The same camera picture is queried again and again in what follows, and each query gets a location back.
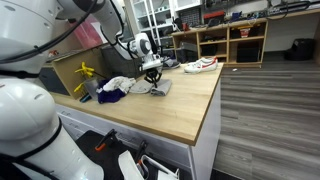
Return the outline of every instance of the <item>gray laminate floor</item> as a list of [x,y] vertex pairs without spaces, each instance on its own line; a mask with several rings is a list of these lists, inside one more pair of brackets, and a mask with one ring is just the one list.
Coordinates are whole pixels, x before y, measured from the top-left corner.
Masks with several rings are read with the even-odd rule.
[[320,67],[267,55],[225,68],[214,168],[243,179],[320,179]]

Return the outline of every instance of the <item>white sneaker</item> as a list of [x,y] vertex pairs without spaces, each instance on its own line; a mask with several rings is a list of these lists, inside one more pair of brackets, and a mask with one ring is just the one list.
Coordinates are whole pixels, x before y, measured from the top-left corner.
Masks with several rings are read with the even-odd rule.
[[199,73],[199,72],[204,72],[204,71],[214,71],[218,67],[218,59],[213,58],[213,61],[209,63],[203,62],[201,59],[198,61],[189,64],[184,68],[184,72],[186,73]]
[[198,63],[199,61],[202,61],[204,63],[211,63],[214,59],[217,59],[217,57],[216,56],[213,56],[212,58],[204,58],[204,57],[202,57],[202,58],[196,60],[195,62],[188,63],[188,66],[192,65],[194,63]]

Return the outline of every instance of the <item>cardboard box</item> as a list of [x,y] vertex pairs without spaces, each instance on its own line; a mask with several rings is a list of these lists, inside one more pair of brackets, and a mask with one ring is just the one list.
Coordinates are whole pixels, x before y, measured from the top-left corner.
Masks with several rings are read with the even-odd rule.
[[100,47],[85,50],[77,54],[62,57],[52,61],[52,65],[61,80],[62,84],[74,99],[81,98],[82,92],[74,92],[74,89],[85,79],[81,73],[75,73],[81,68],[81,63],[85,62],[87,67],[95,69],[95,72],[106,78],[111,77],[111,73],[102,57]]

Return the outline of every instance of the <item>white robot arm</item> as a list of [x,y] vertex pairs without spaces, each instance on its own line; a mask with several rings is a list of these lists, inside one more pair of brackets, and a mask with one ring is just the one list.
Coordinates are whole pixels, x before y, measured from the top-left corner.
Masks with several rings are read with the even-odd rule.
[[0,160],[32,179],[103,179],[61,126],[51,95],[33,84],[47,50],[72,32],[51,40],[55,18],[82,22],[89,13],[125,59],[143,57],[143,69],[158,72],[146,34],[120,42],[124,12],[116,0],[0,0]]

